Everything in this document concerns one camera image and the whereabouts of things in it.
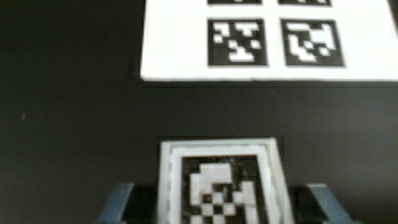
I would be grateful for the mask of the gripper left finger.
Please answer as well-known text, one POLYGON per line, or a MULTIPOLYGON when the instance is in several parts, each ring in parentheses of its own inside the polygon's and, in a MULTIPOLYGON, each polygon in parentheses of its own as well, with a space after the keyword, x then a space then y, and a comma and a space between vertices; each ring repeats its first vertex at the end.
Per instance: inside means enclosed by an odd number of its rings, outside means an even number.
POLYGON ((122 216, 133 187, 133 183, 118 183, 113 186, 94 224, 127 224, 122 216))

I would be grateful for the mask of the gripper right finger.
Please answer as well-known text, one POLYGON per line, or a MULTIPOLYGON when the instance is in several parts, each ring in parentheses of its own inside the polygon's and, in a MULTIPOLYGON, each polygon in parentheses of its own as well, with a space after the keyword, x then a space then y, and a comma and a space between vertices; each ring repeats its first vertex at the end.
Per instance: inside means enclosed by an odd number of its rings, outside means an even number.
POLYGON ((324 218, 321 224, 362 224, 349 216, 328 186, 323 183, 305 185, 324 218))

